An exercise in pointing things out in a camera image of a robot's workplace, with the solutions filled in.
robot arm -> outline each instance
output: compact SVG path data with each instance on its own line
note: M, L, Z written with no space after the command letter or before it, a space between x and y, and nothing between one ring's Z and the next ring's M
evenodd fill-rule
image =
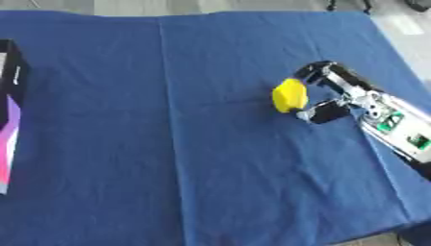
M353 70L333 61L310 63L294 73L308 84L328 86L339 98L317 103L296 116L327 123L362 111L358 124L431 180L431 118L407 102L377 88Z

chair leg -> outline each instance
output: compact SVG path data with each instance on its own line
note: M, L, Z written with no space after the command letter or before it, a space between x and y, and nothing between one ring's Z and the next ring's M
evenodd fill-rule
M326 7L326 10L332 12L337 7L337 0L329 0L329 5Z
M369 11L372 9L371 2L369 0L364 0L364 4L366 5L366 9L364 10L364 12L366 14L369 14Z

pink graphic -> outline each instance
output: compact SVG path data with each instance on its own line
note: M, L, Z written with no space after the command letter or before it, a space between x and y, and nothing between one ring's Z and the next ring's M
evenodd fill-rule
M19 126L21 110L8 96L9 121L0 131L0 193L6 193L10 181L13 152Z

wire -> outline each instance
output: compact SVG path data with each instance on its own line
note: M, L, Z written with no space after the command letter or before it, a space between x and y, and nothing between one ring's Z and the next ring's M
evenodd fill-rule
M37 9L41 9L40 4L39 4L36 0L29 0L29 1L32 3L32 5L33 5L35 8L37 8Z
M398 246L405 246L403 243L403 239L401 239L401 235L396 234L396 243L398 244Z

black box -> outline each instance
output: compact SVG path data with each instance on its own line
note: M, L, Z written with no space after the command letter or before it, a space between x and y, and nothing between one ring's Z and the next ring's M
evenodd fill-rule
M30 67L11 39L0 39L0 130L8 123L8 95L21 108Z

